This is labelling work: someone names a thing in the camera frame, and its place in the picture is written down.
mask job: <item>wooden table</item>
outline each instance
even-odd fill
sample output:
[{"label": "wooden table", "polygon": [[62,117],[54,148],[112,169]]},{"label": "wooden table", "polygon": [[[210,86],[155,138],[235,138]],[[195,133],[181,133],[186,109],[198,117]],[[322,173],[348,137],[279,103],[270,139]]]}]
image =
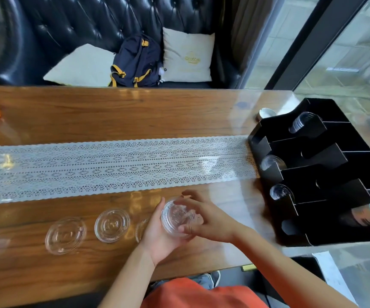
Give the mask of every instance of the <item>wooden table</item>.
[{"label": "wooden table", "polygon": [[[292,92],[195,89],[0,87],[0,145],[249,134],[262,107],[284,113],[299,101]],[[0,307],[82,294],[107,286],[137,245],[135,226],[161,196],[186,187],[0,204]],[[240,222],[275,241],[263,217],[259,180],[191,186]],[[126,235],[100,242],[94,223],[101,212],[123,208]],[[88,233],[73,252],[55,256],[44,245],[49,227],[79,216]],[[153,280],[249,264],[233,245],[195,238],[155,270]]]}]

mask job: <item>left hand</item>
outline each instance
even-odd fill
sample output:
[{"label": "left hand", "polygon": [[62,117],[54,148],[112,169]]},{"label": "left hand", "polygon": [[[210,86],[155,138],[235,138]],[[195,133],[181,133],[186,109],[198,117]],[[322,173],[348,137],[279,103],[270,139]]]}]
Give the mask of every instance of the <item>left hand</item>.
[{"label": "left hand", "polygon": [[165,259],[174,249],[192,240],[192,237],[174,237],[168,234],[161,222],[161,213],[165,206],[165,198],[155,208],[148,226],[142,236],[140,245],[149,253],[156,266],[161,260]]}]

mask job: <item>black leather sofa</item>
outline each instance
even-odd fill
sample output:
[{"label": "black leather sofa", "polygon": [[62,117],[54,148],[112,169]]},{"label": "black leather sofa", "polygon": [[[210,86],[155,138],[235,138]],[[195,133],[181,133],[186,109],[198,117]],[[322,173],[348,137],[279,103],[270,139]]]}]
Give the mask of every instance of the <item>black leather sofa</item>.
[{"label": "black leather sofa", "polygon": [[0,0],[7,39],[0,84],[47,85],[43,76],[75,48],[118,52],[126,37],[145,33],[163,45],[162,27],[216,33],[212,82],[159,87],[234,88],[240,78],[230,50],[229,0]]}]

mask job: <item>hand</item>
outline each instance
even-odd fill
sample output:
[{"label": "hand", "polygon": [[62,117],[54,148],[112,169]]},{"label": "hand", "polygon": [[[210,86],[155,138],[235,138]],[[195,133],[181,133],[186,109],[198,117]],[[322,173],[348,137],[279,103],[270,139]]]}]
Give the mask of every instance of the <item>hand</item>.
[{"label": "hand", "polygon": [[179,226],[182,233],[207,238],[213,241],[233,243],[240,228],[244,226],[222,211],[215,204],[206,200],[196,190],[187,189],[182,192],[189,198],[175,200],[175,204],[185,205],[194,209],[203,218],[203,224],[187,224]]},{"label": "hand", "polygon": [[192,240],[190,237],[174,237],[168,234],[161,222],[161,213],[165,205],[165,198],[155,208],[148,226],[142,236],[140,245],[150,254],[156,266],[161,260],[165,259],[174,249]]}]

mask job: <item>orange shirt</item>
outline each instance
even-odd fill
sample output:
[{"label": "orange shirt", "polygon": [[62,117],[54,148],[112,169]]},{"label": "orange shirt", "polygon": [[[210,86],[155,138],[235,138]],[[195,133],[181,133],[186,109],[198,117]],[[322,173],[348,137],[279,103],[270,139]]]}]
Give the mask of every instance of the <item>orange shirt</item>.
[{"label": "orange shirt", "polygon": [[267,305],[246,286],[216,287],[213,290],[206,290],[191,279],[178,278],[157,287],[141,305],[141,308],[155,307],[267,308]]}]

